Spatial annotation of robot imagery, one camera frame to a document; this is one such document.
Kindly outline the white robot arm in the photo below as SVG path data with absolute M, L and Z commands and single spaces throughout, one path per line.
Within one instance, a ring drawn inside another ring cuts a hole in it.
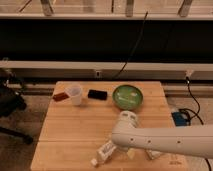
M 120 147 L 138 148 L 213 159 L 213 125 L 137 128 L 138 116 L 122 111 L 111 140 Z

